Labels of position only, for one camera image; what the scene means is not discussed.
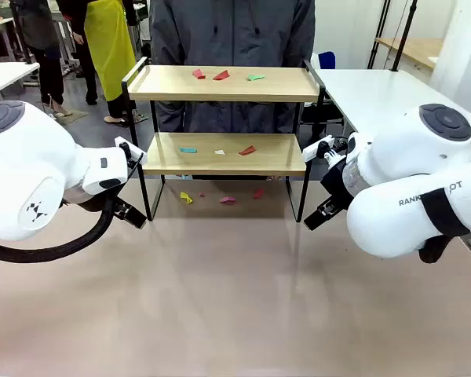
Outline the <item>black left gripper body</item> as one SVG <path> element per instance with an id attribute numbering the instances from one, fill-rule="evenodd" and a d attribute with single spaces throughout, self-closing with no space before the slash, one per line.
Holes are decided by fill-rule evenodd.
<path id="1" fill-rule="evenodd" d="M 110 196 L 111 214 L 119 220 L 128 220 L 131 212 L 131 206 L 123 199 L 117 196 Z"/>

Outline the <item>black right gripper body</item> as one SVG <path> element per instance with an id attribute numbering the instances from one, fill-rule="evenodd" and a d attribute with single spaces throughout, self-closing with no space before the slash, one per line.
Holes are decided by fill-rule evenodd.
<path id="1" fill-rule="evenodd" d="M 348 191 L 343 181 L 343 170 L 346 161 L 343 156 L 341 160 L 329 168 L 321 181 L 321 185 L 330 194 L 324 202 L 327 207 L 349 207 L 353 200 L 352 194 Z"/>

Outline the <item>black office chair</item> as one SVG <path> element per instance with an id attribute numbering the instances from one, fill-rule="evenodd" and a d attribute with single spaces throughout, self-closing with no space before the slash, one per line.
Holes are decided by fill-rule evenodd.
<path id="1" fill-rule="evenodd" d="M 312 139 L 319 139 L 329 124 L 344 126 L 344 116 L 331 99 L 325 99 L 321 106 L 306 103 L 301 113 L 301 122 L 311 126 Z"/>

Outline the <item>large white table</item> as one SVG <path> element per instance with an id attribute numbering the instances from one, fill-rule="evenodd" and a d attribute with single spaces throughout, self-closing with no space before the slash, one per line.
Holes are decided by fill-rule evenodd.
<path id="1" fill-rule="evenodd" d="M 458 110 L 471 126 L 471 113 L 405 71 L 317 69 L 326 91 L 349 125 L 375 136 L 401 128 L 405 112 L 423 104 Z"/>

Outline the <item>green floor mat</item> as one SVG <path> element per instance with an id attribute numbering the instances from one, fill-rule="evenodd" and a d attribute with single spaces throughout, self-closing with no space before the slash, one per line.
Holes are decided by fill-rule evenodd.
<path id="1" fill-rule="evenodd" d="M 70 112 L 68 115 L 62 114 L 60 112 L 53 112 L 49 116 L 52 119 L 54 119 L 56 122 L 58 122 L 61 126 L 67 126 L 68 124 L 78 121 L 79 119 L 87 115 L 88 115 L 87 112 L 74 110 L 73 112 Z"/>

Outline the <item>thin black tripod stand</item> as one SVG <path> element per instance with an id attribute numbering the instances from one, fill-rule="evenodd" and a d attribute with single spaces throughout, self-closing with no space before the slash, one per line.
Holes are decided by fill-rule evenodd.
<path id="1" fill-rule="evenodd" d="M 389 14 L 391 1 L 392 0 L 384 0 L 384 2 L 382 3 L 382 10 L 381 10 L 379 21 L 378 21 L 378 26 L 375 32 L 374 42 L 371 48 L 371 53 L 369 56 L 367 69 L 372 69 L 374 67 L 375 58 L 378 52 L 378 44 L 379 44 L 378 39 L 381 38 L 382 33 L 384 31 L 385 23 Z"/>

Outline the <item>black light stand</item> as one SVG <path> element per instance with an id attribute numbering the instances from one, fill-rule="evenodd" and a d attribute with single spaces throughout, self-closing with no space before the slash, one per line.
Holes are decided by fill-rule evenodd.
<path id="1" fill-rule="evenodd" d="M 405 24 L 405 27 L 404 27 L 404 30 L 403 30 L 403 34 L 402 34 L 401 39 L 400 39 L 400 44 L 399 44 L 398 50 L 396 52 L 395 59 L 393 61 L 393 65 L 390 69 L 390 71 L 392 71 L 392 72 L 397 72 L 398 71 L 398 67 L 400 65 L 400 60 L 401 60 L 401 57 L 403 55 L 403 50 L 404 50 L 404 47 L 405 47 L 406 42 L 407 42 L 407 37 L 408 37 L 410 29 L 411 29 L 411 24 L 412 24 L 412 21 L 413 21 L 413 18 L 414 18 L 414 14 L 415 14 L 416 9 L 417 9 L 417 4 L 418 4 L 418 0 L 412 0 L 411 6 L 409 8 L 409 13 L 408 13 L 408 16 L 407 16 L 407 21 L 406 21 L 406 24 Z"/>

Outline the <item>wooden desk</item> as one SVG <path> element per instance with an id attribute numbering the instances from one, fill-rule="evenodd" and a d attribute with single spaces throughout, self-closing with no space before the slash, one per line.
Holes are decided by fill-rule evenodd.
<path id="1" fill-rule="evenodd" d="M 375 38 L 377 43 L 382 44 L 388 49 L 398 50 L 400 48 L 401 38 Z M 402 55 L 407 59 L 433 70 L 443 47 L 441 38 L 408 38 L 405 42 Z"/>

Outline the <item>person in yellow apron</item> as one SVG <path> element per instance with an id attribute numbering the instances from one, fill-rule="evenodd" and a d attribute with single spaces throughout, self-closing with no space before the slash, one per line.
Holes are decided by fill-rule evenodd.
<path id="1" fill-rule="evenodd" d="M 133 0 L 57 0 L 71 29 L 89 47 L 108 106 L 106 123 L 128 125 L 122 79 L 136 64 L 129 27 L 137 25 Z"/>

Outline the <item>small white table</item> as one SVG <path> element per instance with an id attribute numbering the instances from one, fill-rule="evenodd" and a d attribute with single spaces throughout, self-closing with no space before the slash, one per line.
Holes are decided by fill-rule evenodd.
<path id="1" fill-rule="evenodd" d="M 38 63 L 0 62 L 0 91 L 39 69 Z"/>

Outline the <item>person in grey jacket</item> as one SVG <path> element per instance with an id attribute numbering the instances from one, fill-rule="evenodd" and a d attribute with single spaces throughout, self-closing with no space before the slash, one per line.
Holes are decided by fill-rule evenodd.
<path id="1" fill-rule="evenodd" d="M 315 0 L 151 0 L 152 63 L 299 68 L 312 55 Z M 291 103 L 158 101 L 162 132 L 288 134 Z"/>

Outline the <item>person in black clothes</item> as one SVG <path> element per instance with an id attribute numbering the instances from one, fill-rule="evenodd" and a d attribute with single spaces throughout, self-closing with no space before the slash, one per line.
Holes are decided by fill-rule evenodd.
<path id="1" fill-rule="evenodd" d="M 64 81 L 60 66 L 60 47 L 47 0 L 11 0 L 24 41 L 39 64 L 40 92 L 43 104 L 56 117 L 71 113 L 63 107 Z"/>

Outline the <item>two-tier wooden shelf black frame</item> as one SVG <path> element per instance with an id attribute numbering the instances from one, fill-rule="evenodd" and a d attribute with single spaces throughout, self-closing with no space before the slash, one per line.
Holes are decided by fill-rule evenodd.
<path id="1" fill-rule="evenodd" d="M 149 65 L 140 59 L 122 79 L 127 104 L 147 101 L 156 113 L 158 101 L 293 103 L 294 125 L 289 134 L 178 134 L 161 132 L 152 121 L 154 137 L 148 149 L 148 162 L 139 169 L 139 181 L 148 220 L 153 220 L 168 175 L 195 176 L 282 176 L 286 187 L 292 177 L 304 179 L 300 199 L 292 203 L 294 218 L 301 221 L 312 164 L 305 163 L 298 145 L 301 106 L 307 102 L 321 106 L 326 88 L 310 62 L 299 68 L 217 67 L 200 70 L 205 79 L 192 75 L 193 66 Z M 221 81 L 213 77 L 228 70 Z M 248 75 L 264 75 L 253 82 Z M 239 152 L 253 145 L 256 151 Z M 182 153 L 179 148 L 196 148 L 197 153 Z M 224 150 L 225 155 L 217 155 Z"/>

